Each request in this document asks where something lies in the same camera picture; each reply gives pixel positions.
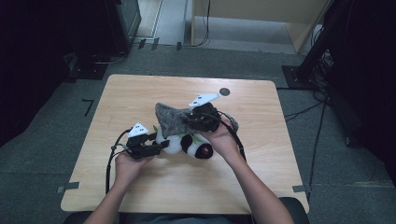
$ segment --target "table surface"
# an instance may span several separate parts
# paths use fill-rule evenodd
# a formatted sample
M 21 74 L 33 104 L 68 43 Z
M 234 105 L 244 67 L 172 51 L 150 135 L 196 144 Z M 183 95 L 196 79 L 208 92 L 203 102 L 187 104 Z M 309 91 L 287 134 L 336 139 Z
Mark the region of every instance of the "table surface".
M 151 133 L 159 126 L 154 108 L 158 102 L 188 108 L 198 93 L 231 94 L 212 102 L 239 123 L 247 163 L 278 197 L 297 198 L 308 212 L 304 192 L 294 192 L 302 180 L 291 146 L 275 84 L 264 80 L 198 77 L 112 75 L 105 86 L 70 182 L 62 200 L 64 211 L 92 211 L 105 197 L 106 165 L 110 147 L 137 122 Z M 121 139 L 126 143 L 127 137 Z M 115 177 L 113 160 L 111 184 Z M 164 152 L 145 166 L 120 207 L 121 212 L 250 214 L 232 169 L 214 153 L 197 160 L 183 151 Z

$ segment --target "black and white plush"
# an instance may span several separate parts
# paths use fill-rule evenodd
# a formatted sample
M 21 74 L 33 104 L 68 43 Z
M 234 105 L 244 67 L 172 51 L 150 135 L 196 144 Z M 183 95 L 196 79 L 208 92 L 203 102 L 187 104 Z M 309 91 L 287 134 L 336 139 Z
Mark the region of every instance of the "black and white plush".
M 169 146 L 163 151 L 168 154 L 176 154 L 184 151 L 187 155 L 196 159 L 209 159 L 213 156 L 213 147 L 203 136 L 198 133 L 171 135 L 166 138 L 163 137 L 163 130 L 161 127 L 156 129 L 157 138 L 155 142 L 161 143 L 169 140 Z

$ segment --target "person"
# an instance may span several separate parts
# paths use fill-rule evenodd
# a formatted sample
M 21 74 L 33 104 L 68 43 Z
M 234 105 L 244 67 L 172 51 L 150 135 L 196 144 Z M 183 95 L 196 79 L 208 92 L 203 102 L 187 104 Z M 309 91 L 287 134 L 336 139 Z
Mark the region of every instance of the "person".
M 257 223 L 293 223 L 288 209 L 239 154 L 237 144 L 224 125 L 220 125 L 213 133 L 201 135 L 233 169 Z M 135 161 L 126 152 L 122 152 L 116 158 L 116 179 L 113 187 L 84 223 L 113 223 L 127 189 L 137 179 L 144 165 L 151 160 L 153 158 Z

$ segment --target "black cable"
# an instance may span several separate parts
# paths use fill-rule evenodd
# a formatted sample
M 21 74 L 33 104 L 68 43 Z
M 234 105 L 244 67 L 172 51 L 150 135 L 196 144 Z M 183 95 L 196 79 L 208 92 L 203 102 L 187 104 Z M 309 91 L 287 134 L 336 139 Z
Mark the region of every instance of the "black cable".
M 355 0 L 352 1 L 352 3 L 350 4 L 350 8 L 349 8 L 349 13 L 347 15 L 347 21 L 346 21 L 346 35 L 344 36 L 344 44 L 343 46 L 346 44 L 347 42 L 347 30 L 349 28 L 349 20 L 350 20 L 350 14 L 352 13 L 352 8 L 353 8 L 353 4 L 355 3 Z
M 319 103 L 317 103 L 317 104 L 315 104 L 315 105 L 309 106 L 308 108 L 306 108 L 306 109 L 304 109 L 304 110 L 302 110 L 302 111 L 300 111 L 300 112 L 286 115 L 285 118 L 294 116 L 294 117 L 292 117 L 291 119 L 295 119 L 295 118 L 297 118 L 297 116 L 299 116 L 299 115 L 301 115 L 301 114 L 303 114 L 303 113 L 306 113 L 306 112 L 308 112 L 310 109 L 312 109 L 312 108 L 314 108 L 314 107 L 316 107 L 316 106 L 318 106 L 318 105 L 321 105 L 321 104 L 323 104 L 323 103 L 324 103 L 324 102 L 319 102 Z
M 125 56 L 126 56 L 126 53 L 123 53 L 123 55 L 122 55 L 118 60 L 116 60 L 116 61 L 114 61 L 114 62 L 106 62 L 106 63 L 101 63 L 101 62 L 97 62 L 97 61 L 93 61 L 93 62 L 94 62 L 94 63 L 97 63 L 97 64 L 113 64 L 113 63 L 119 63 L 122 59 L 125 58 Z
M 206 28 L 206 34 L 204 36 L 204 39 L 198 45 L 192 45 L 191 47 L 201 47 L 209 39 L 209 15 L 210 15 L 210 0 L 209 0 L 208 5 L 207 5 L 206 23 L 205 23 L 205 20 L 204 20 L 204 27 Z
M 312 155 L 311 173 L 310 173 L 310 176 L 309 176 L 309 183 L 308 183 L 308 186 L 309 186 L 309 188 L 310 188 L 311 190 L 312 190 L 312 188 L 311 188 L 311 186 L 312 186 L 312 180 L 313 180 L 313 178 L 314 178 L 314 168 L 315 168 L 315 159 L 316 159 L 316 155 L 317 155 L 318 141 L 319 141 L 319 136 L 320 136 L 321 127 L 322 127 L 322 124 L 323 124 L 323 117 L 324 117 L 325 108 L 326 108 L 326 103 L 323 104 L 323 108 L 322 108 L 322 111 L 321 111 L 320 122 L 319 122 L 319 127 L 318 127 L 318 132 L 317 132 L 317 137 L 316 137 L 316 139 L 315 139 L 315 144 L 314 144 L 314 153 L 313 153 L 313 155 Z M 311 197 L 311 191 L 309 191 L 307 194 L 308 194 L 308 195 L 307 195 L 307 200 L 308 200 L 308 203 L 309 203 L 309 199 L 310 199 L 310 197 Z
M 114 153 L 117 149 L 117 146 L 119 146 L 119 141 L 121 140 L 121 138 L 128 132 L 130 132 L 131 129 L 125 130 L 122 134 L 120 134 L 119 138 L 117 138 L 116 143 L 114 144 L 114 146 L 111 147 L 111 154 L 110 157 L 108 158 L 108 163 L 107 163 L 107 168 L 106 168 L 106 194 L 108 193 L 108 191 L 110 190 L 110 170 L 111 170 L 111 161 L 113 161 L 113 158 L 120 154 L 121 152 L 118 153 Z

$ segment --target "black tape mark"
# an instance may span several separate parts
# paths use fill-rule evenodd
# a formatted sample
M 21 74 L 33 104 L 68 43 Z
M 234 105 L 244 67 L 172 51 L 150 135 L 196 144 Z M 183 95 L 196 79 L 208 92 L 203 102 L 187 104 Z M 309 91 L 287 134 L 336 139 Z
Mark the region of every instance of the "black tape mark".
M 177 51 L 181 50 L 181 42 L 177 42 L 176 50 L 177 50 Z
M 293 191 L 294 193 L 305 192 L 305 187 L 304 185 L 293 186 Z
M 82 99 L 83 102 L 90 102 L 90 105 L 88 106 L 87 112 L 85 112 L 84 117 L 87 117 L 88 113 L 90 113 L 91 107 L 93 105 L 94 100 L 87 100 L 87 99 Z
M 155 39 L 154 39 L 154 43 L 152 43 L 151 50 L 157 49 L 158 43 L 159 43 L 159 42 L 160 42 L 160 38 L 159 38 L 159 37 L 155 38 Z
M 143 47 L 145 47 L 146 44 L 146 39 L 142 39 L 139 43 L 139 49 L 142 49 Z

